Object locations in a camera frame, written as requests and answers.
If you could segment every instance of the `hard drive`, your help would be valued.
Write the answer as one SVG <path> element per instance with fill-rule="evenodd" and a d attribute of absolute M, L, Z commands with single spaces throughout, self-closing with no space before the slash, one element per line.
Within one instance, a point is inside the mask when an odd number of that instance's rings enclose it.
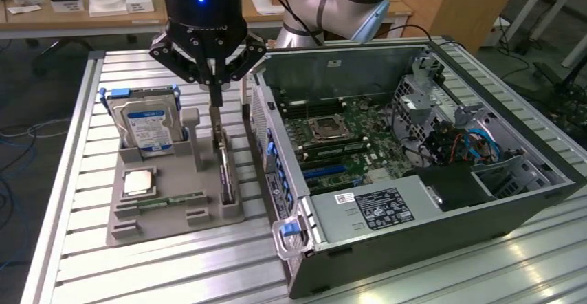
<path fill-rule="evenodd" d="M 102 103 L 114 118 L 124 148 L 139 148 L 146 158 L 171 153 L 174 142 L 184 140 L 179 117 L 179 88 L 114 89 Z"/>

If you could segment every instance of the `metal workbench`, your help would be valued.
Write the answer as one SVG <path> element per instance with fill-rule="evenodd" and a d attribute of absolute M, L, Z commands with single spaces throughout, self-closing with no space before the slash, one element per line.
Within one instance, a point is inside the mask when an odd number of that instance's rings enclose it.
<path fill-rule="evenodd" d="M 487 90 L 587 174 L 587 153 L 461 49 L 443 46 Z M 270 232 L 240 116 L 239 87 L 224 93 L 222 118 L 236 137 L 242 224 L 147 243 L 104 245 L 119 134 L 100 87 L 180 84 L 182 104 L 208 95 L 155 62 L 146 50 L 108 52 L 88 61 L 72 127 L 36 246 L 23 303 L 558 303 L 587 299 L 587 195 L 582 190 L 506 237 L 291 301 Z M 459 79 L 447 87 L 477 100 Z M 210 127 L 210 118 L 200 128 Z"/>

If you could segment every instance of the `cpu socket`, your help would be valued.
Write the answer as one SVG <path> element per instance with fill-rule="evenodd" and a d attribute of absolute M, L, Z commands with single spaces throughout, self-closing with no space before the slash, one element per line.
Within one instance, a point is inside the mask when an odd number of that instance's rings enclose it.
<path fill-rule="evenodd" d="M 318 142 L 343 140 L 351 137 L 345 119 L 339 115 L 311 118 L 309 125 Z"/>

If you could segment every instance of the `floor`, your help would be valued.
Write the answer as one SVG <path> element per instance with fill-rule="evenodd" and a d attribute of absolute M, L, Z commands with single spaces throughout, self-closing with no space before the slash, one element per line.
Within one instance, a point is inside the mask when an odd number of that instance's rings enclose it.
<path fill-rule="evenodd" d="M 526 0 L 511 0 L 503 12 L 507 19 L 514 19 L 525 2 Z M 546 7 L 545 3 L 539 4 L 527 19 L 526 28 L 531 26 Z M 569 70 L 562 68 L 559 63 L 586 33 L 587 24 L 562 13 L 542 37 L 542 50 L 533 49 L 525 58 L 530 62 L 547 62 L 555 67 L 555 71 L 565 76 Z M 526 34 L 521 30 L 511 46 Z M 150 40 L 150 34 L 139 35 L 138 42 L 132 44 L 127 42 L 126 36 L 88 38 L 98 50 L 144 49 L 150 45 Z M 84 73 L 87 51 L 76 45 L 68 46 L 47 60 L 48 73 L 46 78 L 39 79 L 31 73 L 30 60 L 51 43 L 51 39 L 42 39 L 40 47 L 31 49 L 23 40 L 15 40 L 11 46 L 0 52 L 0 128 L 16 124 L 36 124 L 71 115 L 78 86 Z M 0 50 L 7 44 L 8 41 L 0 41 Z M 523 66 L 522 62 L 499 54 L 493 48 L 482 49 L 477 56 L 499 76 Z M 541 84 L 533 77 L 531 70 L 517 73 L 509 79 L 530 89 L 535 89 Z M 587 69 L 583 70 L 577 83 L 587 85 Z M 66 124 L 56 124 L 50 126 L 44 133 L 56 133 L 66 128 Z M 14 142 L 27 145 L 30 139 L 30 137 L 23 137 Z M 6 304 L 18 303 L 23 294 L 30 260 L 52 190 L 64 139 L 64 136 L 39 139 L 35 143 L 36 160 L 20 174 L 8 180 L 26 213 L 16 213 L 12 222 L 0 231 L 0 265 L 14 256 L 15 252 L 20 252 L 15 263 L 0 270 L 0 301 Z M 22 151 L 20 147 L 0 145 L 0 165 L 6 165 Z M 4 216 L 6 209 L 0 212 L 0 220 L 4 219 Z M 20 250 L 26 240 L 28 240 L 27 248 Z"/>

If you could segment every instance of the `motherboard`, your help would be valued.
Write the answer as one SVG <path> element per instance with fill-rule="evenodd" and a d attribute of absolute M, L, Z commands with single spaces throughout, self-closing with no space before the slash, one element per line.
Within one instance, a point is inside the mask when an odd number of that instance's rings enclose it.
<path fill-rule="evenodd" d="M 367 96 L 281 104 L 281 114 L 313 195 L 398 179 L 414 169 L 385 104 Z"/>

